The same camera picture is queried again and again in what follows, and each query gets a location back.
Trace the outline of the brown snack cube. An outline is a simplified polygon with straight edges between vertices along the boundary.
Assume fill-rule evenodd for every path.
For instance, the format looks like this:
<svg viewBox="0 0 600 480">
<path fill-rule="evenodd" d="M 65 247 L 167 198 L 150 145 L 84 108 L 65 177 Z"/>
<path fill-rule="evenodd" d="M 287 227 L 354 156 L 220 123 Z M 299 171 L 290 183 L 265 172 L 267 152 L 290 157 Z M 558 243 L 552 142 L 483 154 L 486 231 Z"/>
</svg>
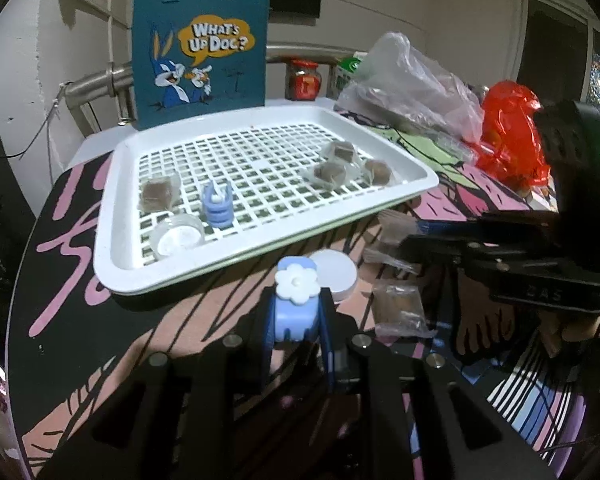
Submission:
<svg viewBox="0 0 600 480">
<path fill-rule="evenodd" d="M 309 183 L 323 190 L 333 191 L 354 181 L 358 172 L 339 160 L 326 160 L 300 171 Z"/>
<path fill-rule="evenodd" d="M 321 149 L 324 159 L 338 159 L 340 162 L 355 165 L 358 163 L 358 150 L 348 141 L 329 141 Z"/>
<path fill-rule="evenodd" d="M 181 196 L 181 177 L 177 172 L 154 177 L 140 187 L 138 209 L 143 214 L 171 210 Z"/>
<path fill-rule="evenodd" d="M 381 280 L 372 289 L 375 334 L 380 338 L 434 338 L 419 289 L 406 281 Z"/>
<path fill-rule="evenodd" d="M 386 186 L 393 184 L 392 169 L 380 159 L 367 159 L 364 162 L 363 177 L 369 185 Z"/>
</svg>

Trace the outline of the blue flower hair clip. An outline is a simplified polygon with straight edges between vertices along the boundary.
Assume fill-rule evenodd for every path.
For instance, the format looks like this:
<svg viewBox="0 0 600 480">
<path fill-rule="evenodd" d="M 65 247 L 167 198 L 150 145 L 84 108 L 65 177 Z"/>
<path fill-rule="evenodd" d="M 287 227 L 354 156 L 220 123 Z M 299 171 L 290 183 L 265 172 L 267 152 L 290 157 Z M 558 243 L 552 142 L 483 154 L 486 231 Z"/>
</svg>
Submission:
<svg viewBox="0 0 600 480">
<path fill-rule="evenodd" d="M 313 339 L 317 333 L 321 292 L 316 263 L 305 256 L 281 258 L 274 280 L 275 341 Z"/>
</svg>

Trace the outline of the blue hair claw clip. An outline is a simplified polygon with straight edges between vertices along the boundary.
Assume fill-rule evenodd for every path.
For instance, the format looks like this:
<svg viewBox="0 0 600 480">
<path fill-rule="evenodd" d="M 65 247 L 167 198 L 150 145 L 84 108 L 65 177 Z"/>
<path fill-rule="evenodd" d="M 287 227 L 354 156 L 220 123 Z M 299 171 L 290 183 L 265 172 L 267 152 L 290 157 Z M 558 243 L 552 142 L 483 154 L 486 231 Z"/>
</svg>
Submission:
<svg viewBox="0 0 600 480">
<path fill-rule="evenodd" d="M 204 218 L 212 228 L 227 229 L 233 224 L 234 203 L 230 182 L 207 182 L 202 190 L 201 205 Z"/>
</svg>

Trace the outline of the red plastic bag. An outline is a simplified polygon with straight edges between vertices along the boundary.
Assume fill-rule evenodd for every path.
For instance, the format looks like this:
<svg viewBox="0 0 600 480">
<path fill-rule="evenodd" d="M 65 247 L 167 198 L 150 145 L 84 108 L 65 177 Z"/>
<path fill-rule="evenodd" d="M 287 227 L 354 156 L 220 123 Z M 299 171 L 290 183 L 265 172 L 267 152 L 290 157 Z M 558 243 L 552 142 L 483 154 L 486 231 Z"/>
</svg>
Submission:
<svg viewBox="0 0 600 480">
<path fill-rule="evenodd" d="M 546 188 L 550 180 L 534 114 L 542 105 L 523 84 L 503 80 L 486 92 L 476 166 L 513 191 Z"/>
</svg>

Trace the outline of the cartoon printed bed blanket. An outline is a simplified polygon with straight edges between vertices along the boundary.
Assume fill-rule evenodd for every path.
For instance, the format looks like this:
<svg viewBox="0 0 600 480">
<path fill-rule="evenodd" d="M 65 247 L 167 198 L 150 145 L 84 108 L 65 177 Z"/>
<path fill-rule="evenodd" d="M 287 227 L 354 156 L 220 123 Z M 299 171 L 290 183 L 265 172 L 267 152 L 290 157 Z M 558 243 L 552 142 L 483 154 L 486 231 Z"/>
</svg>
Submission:
<svg viewBox="0 0 600 480">
<path fill-rule="evenodd" d="M 466 220 L 487 210 L 528 208 L 521 198 L 426 136 L 378 125 L 344 113 L 399 144 L 434 170 L 440 184 L 421 200 L 399 207 L 432 220 Z M 363 246 L 379 235 L 372 217 L 318 234 L 291 248 L 214 271 L 201 285 L 185 285 L 185 299 L 149 311 L 122 308 L 95 278 L 93 250 L 99 203 L 110 152 L 136 130 L 127 125 L 84 140 L 54 184 L 30 235 L 9 313 L 6 352 L 8 395 L 24 478 L 35 479 L 59 445 L 78 430 L 151 352 L 186 356 L 228 333 L 272 282 L 274 257 L 321 248 L 346 252 L 361 263 L 353 296 L 342 304 L 363 330 L 371 330 L 370 294 L 380 272 L 363 264 Z M 389 270 L 378 274 L 388 278 Z M 515 365 L 496 361 L 464 367 L 506 422 L 535 451 L 577 439 L 586 411 L 570 385 L 550 383 L 541 367 L 542 344 L 522 344 Z"/>
</svg>

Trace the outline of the clear plastic bag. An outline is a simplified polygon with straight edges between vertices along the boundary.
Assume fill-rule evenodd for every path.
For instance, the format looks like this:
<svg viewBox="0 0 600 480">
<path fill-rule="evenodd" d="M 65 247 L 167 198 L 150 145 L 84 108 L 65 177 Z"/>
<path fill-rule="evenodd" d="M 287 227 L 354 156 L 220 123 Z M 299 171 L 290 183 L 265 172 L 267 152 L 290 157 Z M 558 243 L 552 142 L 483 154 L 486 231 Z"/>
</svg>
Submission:
<svg viewBox="0 0 600 480">
<path fill-rule="evenodd" d="M 386 32 L 376 41 L 337 105 L 399 129 L 442 131 L 470 144 L 482 136 L 478 96 L 402 32 Z"/>
</svg>

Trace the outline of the white perforated plastic tray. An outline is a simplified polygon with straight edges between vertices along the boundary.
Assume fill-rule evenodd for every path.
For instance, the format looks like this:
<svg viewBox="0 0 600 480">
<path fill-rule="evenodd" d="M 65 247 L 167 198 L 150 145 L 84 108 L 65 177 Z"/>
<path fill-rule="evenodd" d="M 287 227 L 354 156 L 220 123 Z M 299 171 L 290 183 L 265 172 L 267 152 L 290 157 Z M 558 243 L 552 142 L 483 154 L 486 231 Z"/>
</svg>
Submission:
<svg viewBox="0 0 600 480">
<path fill-rule="evenodd" d="M 392 171 L 386 186 L 355 178 L 329 192 L 304 172 L 322 161 L 332 141 L 348 141 L 362 159 Z M 204 187 L 233 191 L 234 220 L 224 229 L 205 223 L 201 245 L 157 257 L 150 239 L 168 213 L 143 212 L 140 193 L 151 179 L 180 178 L 175 208 L 202 218 Z M 93 264 L 117 295 L 161 287 L 304 240 L 422 195 L 437 175 L 404 148 L 333 110 L 315 105 L 244 108 L 171 122 L 129 136 L 111 156 L 102 192 Z"/>
</svg>

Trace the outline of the green white carton box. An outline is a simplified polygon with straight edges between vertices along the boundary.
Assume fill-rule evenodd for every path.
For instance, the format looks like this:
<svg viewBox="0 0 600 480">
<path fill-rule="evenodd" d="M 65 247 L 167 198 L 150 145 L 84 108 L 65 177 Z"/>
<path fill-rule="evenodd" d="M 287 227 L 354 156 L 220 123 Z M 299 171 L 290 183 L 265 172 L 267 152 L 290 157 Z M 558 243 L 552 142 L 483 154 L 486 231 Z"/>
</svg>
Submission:
<svg viewBox="0 0 600 480">
<path fill-rule="evenodd" d="M 366 55 L 366 52 L 355 52 L 354 55 L 342 58 L 335 65 L 329 67 L 326 90 L 326 96 L 329 99 L 338 99 L 340 92 L 352 79 Z"/>
</svg>

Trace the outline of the red lidded sauce jar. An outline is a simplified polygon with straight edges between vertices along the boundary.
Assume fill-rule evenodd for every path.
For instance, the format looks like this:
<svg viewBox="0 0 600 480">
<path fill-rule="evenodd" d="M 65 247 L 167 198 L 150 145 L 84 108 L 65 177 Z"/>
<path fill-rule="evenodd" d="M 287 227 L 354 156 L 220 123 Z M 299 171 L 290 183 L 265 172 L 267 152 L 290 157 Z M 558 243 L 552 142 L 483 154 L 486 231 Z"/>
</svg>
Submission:
<svg viewBox="0 0 600 480">
<path fill-rule="evenodd" d="M 321 90 L 322 76 L 318 64 L 293 58 L 286 66 L 285 98 L 291 101 L 314 101 Z"/>
</svg>

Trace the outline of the teal Bugs Bunny felt bag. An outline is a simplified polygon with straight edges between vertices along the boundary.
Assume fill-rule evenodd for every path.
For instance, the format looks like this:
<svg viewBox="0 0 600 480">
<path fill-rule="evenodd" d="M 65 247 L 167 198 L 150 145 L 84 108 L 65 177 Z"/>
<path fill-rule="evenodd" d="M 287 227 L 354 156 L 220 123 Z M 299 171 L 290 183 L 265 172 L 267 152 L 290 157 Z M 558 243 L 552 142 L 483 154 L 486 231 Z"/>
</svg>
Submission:
<svg viewBox="0 0 600 480">
<path fill-rule="evenodd" d="M 270 0 L 133 0 L 138 128 L 261 106 Z"/>
</svg>

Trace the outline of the metal bed rail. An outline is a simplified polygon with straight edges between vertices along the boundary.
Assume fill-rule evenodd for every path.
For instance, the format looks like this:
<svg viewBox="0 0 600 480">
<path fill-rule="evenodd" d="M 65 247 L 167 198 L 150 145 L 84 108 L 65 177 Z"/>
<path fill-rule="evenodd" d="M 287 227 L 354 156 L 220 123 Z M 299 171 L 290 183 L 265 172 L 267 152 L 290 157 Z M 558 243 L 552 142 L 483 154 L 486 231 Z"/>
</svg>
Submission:
<svg viewBox="0 0 600 480">
<path fill-rule="evenodd" d="M 325 46 L 324 44 L 295 44 L 294 42 L 270 42 L 266 46 L 268 64 L 287 64 L 293 58 L 312 61 L 329 67 L 327 84 L 334 84 L 336 66 L 344 58 L 365 55 L 353 48 Z M 116 65 L 110 63 L 102 72 L 70 81 L 62 88 L 62 95 L 84 136 L 91 134 L 91 126 L 83 113 L 83 107 L 99 98 L 108 96 L 117 105 L 118 125 L 125 126 L 136 121 L 132 100 L 133 70 L 130 62 Z"/>
</svg>

